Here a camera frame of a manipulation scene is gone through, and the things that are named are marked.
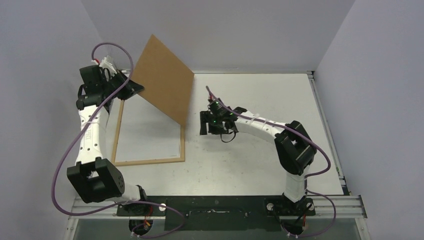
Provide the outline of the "brown backing board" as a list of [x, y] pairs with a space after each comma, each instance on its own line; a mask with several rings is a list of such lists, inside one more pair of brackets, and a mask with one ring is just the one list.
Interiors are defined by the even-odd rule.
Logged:
[[195, 74], [155, 35], [148, 39], [131, 80], [144, 86], [142, 98], [186, 126]]

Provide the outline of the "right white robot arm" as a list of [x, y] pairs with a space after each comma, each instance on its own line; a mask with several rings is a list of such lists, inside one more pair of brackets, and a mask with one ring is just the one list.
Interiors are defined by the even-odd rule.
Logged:
[[286, 186], [282, 207], [290, 215], [303, 207], [307, 191], [305, 176], [317, 150], [298, 121], [271, 121], [242, 107], [224, 108], [216, 100], [209, 100], [208, 109], [199, 113], [200, 135], [237, 135], [245, 133], [275, 145], [279, 162], [286, 171]]

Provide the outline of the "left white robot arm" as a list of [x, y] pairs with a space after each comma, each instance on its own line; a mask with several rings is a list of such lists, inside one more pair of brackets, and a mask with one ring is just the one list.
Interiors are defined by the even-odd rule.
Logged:
[[67, 178], [85, 203], [126, 202], [136, 215], [149, 210], [149, 201], [140, 185], [125, 182], [122, 173], [107, 159], [106, 133], [113, 99], [101, 103], [125, 81], [127, 76], [109, 63], [80, 68], [83, 84], [77, 93], [76, 108], [80, 138], [75, 165], [66, 170]]

